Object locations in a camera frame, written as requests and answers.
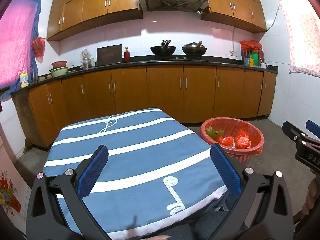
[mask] curtain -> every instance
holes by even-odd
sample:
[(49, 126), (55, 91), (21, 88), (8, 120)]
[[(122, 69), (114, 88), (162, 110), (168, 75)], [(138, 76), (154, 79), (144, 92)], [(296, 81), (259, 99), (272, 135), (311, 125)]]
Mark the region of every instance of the curtain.
[(29, 83), (38, 77), (31, 42), (38, 36), (41, 0), (12, 0), (0, 19), (0, 88), (7, 94), (20, 87), (19, 72), (28, 71)]
[(291, 72), (320, 77), (320, 19), (308, 0), (278, 0), (289, 33)]

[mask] blue gripper pad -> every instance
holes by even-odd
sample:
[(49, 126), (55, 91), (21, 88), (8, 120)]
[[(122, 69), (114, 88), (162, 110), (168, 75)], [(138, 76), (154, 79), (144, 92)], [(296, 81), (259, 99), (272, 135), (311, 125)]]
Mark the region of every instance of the blue gripper pad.
[(229, 192), (239, 197), (242, 193), (241, 180), (216, 144), (211, 146), (210, 157)]
[(109, 157), (108, 148), (103, 146), (78, 179), (78, 196), (82, 199), (90, 194)]

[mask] trash bin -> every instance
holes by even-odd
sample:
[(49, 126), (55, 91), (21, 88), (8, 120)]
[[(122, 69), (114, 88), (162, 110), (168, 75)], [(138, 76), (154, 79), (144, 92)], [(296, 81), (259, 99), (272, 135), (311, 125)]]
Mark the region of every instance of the trash bin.
[(249, 149), (236, 149), (221, 145), (229, 156), (236, 158), (243, 166), (247, 166), (252, 156), (259, 155), (262, 152), (263, 134), (251, 123), (229, 117), (216, 117), (205, 121), (201, 125), (199, 135), (206, 143), (212, 145), (217, 142), (207, 135), (205, 129), (209, 128), (209, 126), (212, 127), (212, 130), (224, 130), (223, 137), (229, 135), (235, 137), (240, 130), (249, 135), (249, 140), (251, 141), (251, 148)]

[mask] wok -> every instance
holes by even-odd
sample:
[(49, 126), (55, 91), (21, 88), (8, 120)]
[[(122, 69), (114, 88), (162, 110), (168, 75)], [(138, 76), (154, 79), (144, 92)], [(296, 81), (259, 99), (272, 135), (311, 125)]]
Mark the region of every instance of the wok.
[(174, 46), (168, 46), (171, 40), (162, 41), (161, 46), (154, 46), (151, 47), (151, 51), (156, 56), (170, 56), (174, 53), (176, 50), (176, 47)]

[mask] red bowl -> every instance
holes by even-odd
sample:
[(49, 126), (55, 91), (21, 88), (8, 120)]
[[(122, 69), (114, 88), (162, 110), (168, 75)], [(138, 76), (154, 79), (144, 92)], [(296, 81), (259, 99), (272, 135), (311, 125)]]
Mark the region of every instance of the red bowl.
[(61, 60), (61, 61), (53, 62), (51, 65), (53, 66), (53, 68), (58, 68), (58, 67), (65, 67), (66, 64), (67, 64), (67, 61)]

